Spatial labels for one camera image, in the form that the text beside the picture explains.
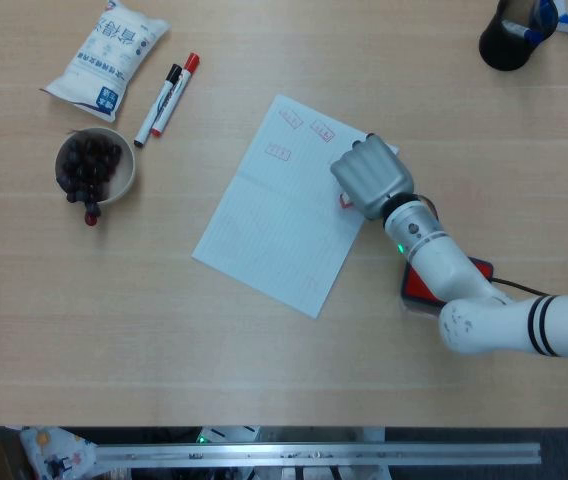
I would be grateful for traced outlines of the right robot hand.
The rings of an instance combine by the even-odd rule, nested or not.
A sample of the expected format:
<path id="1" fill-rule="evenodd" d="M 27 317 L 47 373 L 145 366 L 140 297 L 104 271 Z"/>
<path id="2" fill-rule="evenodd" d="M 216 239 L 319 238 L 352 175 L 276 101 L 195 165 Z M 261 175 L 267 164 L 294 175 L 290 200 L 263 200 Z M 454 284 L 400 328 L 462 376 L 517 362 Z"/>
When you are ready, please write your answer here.
<path id="1" fill-rule="evenodd" d="M 411 173 L 376 134 L 355 141 L 330 171 L 350 203 L 368 220 L 381 218 L 384 205 L 394 197 L 414 194 Z"/>

